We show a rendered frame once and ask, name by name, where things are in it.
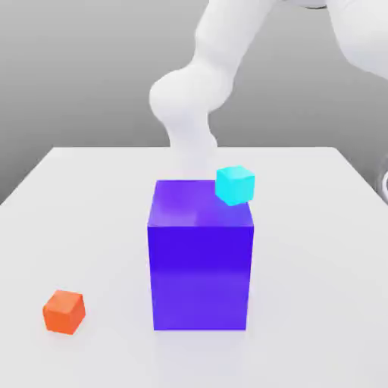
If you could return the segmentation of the small orange cube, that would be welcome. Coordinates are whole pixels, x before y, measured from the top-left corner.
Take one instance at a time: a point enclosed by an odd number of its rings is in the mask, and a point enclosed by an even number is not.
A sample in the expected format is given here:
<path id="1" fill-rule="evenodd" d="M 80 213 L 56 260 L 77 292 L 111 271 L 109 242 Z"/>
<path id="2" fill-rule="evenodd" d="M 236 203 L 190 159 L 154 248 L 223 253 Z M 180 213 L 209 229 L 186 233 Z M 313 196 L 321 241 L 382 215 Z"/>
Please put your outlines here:
<path id="1" fill-rule="evenodd" d="M 83 295 L 56 290 L 42 308 L 47 330 L 73 335 L 86 316 Z"/>

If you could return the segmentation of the large purple box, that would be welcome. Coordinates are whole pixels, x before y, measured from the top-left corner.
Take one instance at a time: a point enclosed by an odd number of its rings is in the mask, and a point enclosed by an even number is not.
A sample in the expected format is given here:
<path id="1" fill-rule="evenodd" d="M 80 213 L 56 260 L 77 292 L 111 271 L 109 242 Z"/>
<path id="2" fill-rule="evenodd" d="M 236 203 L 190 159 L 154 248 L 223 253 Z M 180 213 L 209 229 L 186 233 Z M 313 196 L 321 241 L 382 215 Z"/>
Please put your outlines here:
<path id="1" fill-rule="evenodd" d="M 254 223 L 212 180 L 159 180 L 147 224 L 155 330 L 245 330 Z"/>

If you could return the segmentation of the small cyan cube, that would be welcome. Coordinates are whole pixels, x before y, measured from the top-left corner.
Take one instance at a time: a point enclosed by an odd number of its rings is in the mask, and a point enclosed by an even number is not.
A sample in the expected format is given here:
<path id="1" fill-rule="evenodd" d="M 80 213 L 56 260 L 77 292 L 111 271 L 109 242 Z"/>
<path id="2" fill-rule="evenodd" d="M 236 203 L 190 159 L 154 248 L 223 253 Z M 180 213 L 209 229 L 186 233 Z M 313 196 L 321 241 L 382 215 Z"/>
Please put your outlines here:
<path id="1" fill-rule="evenodd" d="M 255 175 L 243 166 L 217 170 L 215 194 L 229 206 L 247 203 L 254 198 Z"/>

